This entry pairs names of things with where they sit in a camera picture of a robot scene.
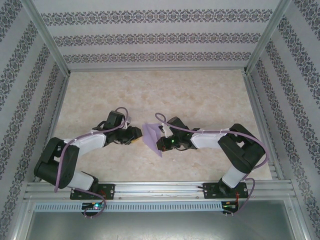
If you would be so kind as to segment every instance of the vented metal strip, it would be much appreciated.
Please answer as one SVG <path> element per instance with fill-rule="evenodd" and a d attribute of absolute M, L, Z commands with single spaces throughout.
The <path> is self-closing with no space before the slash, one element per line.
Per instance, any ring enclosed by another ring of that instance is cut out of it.
<path fill-rule="evenodd" d="M 82 204 L 75 203 L 37 203 L 35 212 L 80 212 Z M 107 202 L 105 212 L 204 212 L 222 211 L 221 201 L 205 202 Z M 99 210 L 88 209 L 88 212 Z"/>

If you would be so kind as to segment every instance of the mounting plate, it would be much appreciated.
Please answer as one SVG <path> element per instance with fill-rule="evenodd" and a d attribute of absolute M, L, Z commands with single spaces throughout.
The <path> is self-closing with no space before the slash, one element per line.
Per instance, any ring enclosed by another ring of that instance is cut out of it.
<path fill-rule="evenodd" d="M 205 182 L 202 185 L 205 199 L 235 199 L 236 192 L 238 192 L 240 199 L 246 199 L 248 197 L 248 188 L 245 182 L 239 182 L 235 188 L 231 189 L 228 195 L 215 191 L 215 189 L 219 188 L 218 184 L 218 182 Z"/>
<path fill-rule="evenodd" d="M 115 184 L 100 184 L 98 186 L 98 194 L 103 195 L 106 200 L 113 200 L 115 196 Z M 71 190 L 71 200 L 101 200 L 101 198 L 84 193 L 82 191 Z"/>

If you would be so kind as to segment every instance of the damask border pattern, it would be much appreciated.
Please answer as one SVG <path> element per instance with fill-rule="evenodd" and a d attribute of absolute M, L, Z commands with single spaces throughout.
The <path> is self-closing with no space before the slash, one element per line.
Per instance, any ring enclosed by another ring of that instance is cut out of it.
<path fill-rule="evenodd" d="M 29 132 L 29 136 L 27 138 L 27 142 L 25 143 L 25 147 L 23 149 L 23 154 L 21 155 L 21 159 L 19 160 L 19 166 L 17 167 L 16 172 L 14 174 L 14 180 L 12 181 L 12 186 L 10 188 L 9 195 L 7 196 L 7 201 L 4 204 L 4 210 L 1 212 L 0 239 L 5 239 L 6 234 L 9 230 L 9 226 L 12 221 L 12 217 L 14 215 L 14 210 L 17 205 L 18 196 L 21 191 L 22 182 L 25 179 L 25 175 L 27 173 L 29 163 L 31 161 L 31 157 L 33 155 L 33 150 L 37 143 L 37 138 L 38 138 L 40 129 L 42 127 L 42 123 L 46 114 L 47 107 L 50 102 L 50 97 L 55 87 L 55 83 L 57 82 L 59 71 L 60 69 L 57 63 L 55 63 L 50 73 L 50 77 L 48 79 L 45 91 L 43 92 L 43 95 L 41 97 L 41 101 L 38 106 L 37 113 L 34 117 L 33 124 Z M 60 97 L 60 93 L 62 91 L 63 85 L 64 85 L 64 82 L 62 81 L 54 109 L 57 108 L 57 104 L 59 101 L 59 97 Z"/>
<path fill-rule="evenodd" d="M 298 187 L 301 191 L 304 204 L 307 206 L 306 210 L 309 212 L 309 218 L 312 221 L 312 226 L 315 228 L 315 234 L 318 238 L 320 238 L 320 212 L 319 212 L 319 207 L 316 206 L 317 200 L 313 196 L 313 191 L 310 190 L 311 186 L 310 186 L 310 183 L 308 182 L 306 171 L 302 167 L 302 163 L 297 153 L 295 144 L 293 142 L 293 138 L 291 137 L 291 133 L 288 130 L 286 120 L 283 116 L 283 112 L 281 110 L 280 104 L 277 100 L 277 97 L 271 85 L 268 73 L 266 71 L 266 68 L 261 58 L 256 63 L 255 67 L 262 81 L 262 85 L 265 90 L 265 94 L 268 98 L 271 110 L 273 112 L 274 119 L 277 123 L 277 127 L 281 135 L 281 139 L 283 141 L 285 151 L 287 152 L 289 162 L 291 163 L 293 174 L 296 177 Z M 253 81 L 253 85 L 258 95 L 260 105 L 263 106 L 261 99 L 259 98 L 259 93 L 254 81 Z"/>
<path fill-rule="evenodd" d="M 7 0 L 0 10 L 0 43 L 23 8 L 19 0 Z"/>
<path fill-rule="evenodd" d="M 303 47 L 302 42 L 295 33 L 295 30 L 293 30 L 293 27 L 286 16 L 280 20 L 278 30 L 285 40 L 291 55 L 294 57 L 295 63 L 299 68 L 301 75 L 304 77 L 306 85 L 310 88 L 310 92 L 316 100 L 316 104 L 320 105 L 320 74 L 317 72 L 314 63 L 308 56 L 307 51 Z"/>
<path fill-rule="evenodd" d="M 63 55 L 67 64 L 119 62 L 247 61 L 251 52 L 141 52 Z"/>
<path fill-rule="evenodd" d="M 272 40 L 267 43 L 265 50 L 268 53 L 276 75 L 279 78 L 286 99 L 291 106 L 291 110 L 298 127 L 300 128 L 305 145 L 308 147 L 308 152 L 312 156 L 311 159 L 314 161 L 313 164 L 318 169 L 318 174 L 320 174 L 320 143 L 317 142 L 318 138 L 315 136 L 315 130 L 312 129 L 312 125 L 309 123 L 309 118 L 304 111 L 304 106 L 296 93 L 295 86 L 291 82 L 286 67 Z"/>
<path fill-rule="evenodd" d="M 42 13 L 47 26 L 134 23 L 266 23 L 271 9 L 172 9 Z"/>
<path fill-rule="evenodd" d="M 320 7 L 315 0 L 295 0 L 294 4 L 304 16 L 316 38 L 320 41 Z"/>
<path fill-rule="evenodd" d="M 256 44 L 260 33 L 145 33 L 55 36 L 58 47 L 126 44 Z"/>
<path fill-rule="evenodd" d="M 37 28 L 33 22 L 30 21 L 23 32 L 22 38 L 19 40 L 12 57 L 6 65 L 6 68 L 3 70 L 3 74 L 0 79 L 0 111 L 6 102 L 7 95 L 10 93 L 13 86 L 12 83 L 16 81 L 20 68 L 24 63 L 37 34 Z"/>
<path fill-rule="evenodd" d="M 8 126 L 6 135 L 3 138 L 3 142 L 0 144 L 0 180 L 2 179 L 2 174 L 5 172 L 6 165 L 10 159 L 13 146 L 16 144 L 20 127 L 22 127 L 23 121 L 25 120 L 31 100 L 36 91 L 38 82 L 45 68 L 49 55 L 50 51 L 46 44 L 44 44 L 22 92 L 18 105 L 16 106 L 16 111 L 13 114 L 11 119 L 12 121 Z"/>

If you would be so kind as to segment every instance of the purple cloth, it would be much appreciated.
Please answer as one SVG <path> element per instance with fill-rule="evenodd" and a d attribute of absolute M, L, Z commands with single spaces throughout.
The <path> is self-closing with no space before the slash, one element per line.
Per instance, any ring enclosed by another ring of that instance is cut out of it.
<path fill-rule="evenodd" d="M 143 137 L 142 140 L 151 150 L 158 154 L 162 158 L 162 151 L 157 148 L 157 141 L 160 139 L 161 131 L 159 129 L 159 123 L 146 123 L 142 125 Z"/>

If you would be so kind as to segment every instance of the patterned wallpaper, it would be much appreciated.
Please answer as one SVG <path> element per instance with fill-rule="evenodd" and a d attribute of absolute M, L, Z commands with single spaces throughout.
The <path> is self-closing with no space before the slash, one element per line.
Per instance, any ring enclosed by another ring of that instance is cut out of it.
<path fill-rule="evenodd" d="M 19 0 L 0 0 L 0 240 L 50 133 L 65 82 Z"/>
<path fill-rule="evenodd" d="M 244 67 L 279 0 L 34 0 L 68 67 Z"/>
<path fill-rule="evenodd" d="M 251 73 L 312 239 L 320 239 L 319 17 L 319 0 L 292 1 Z"/>

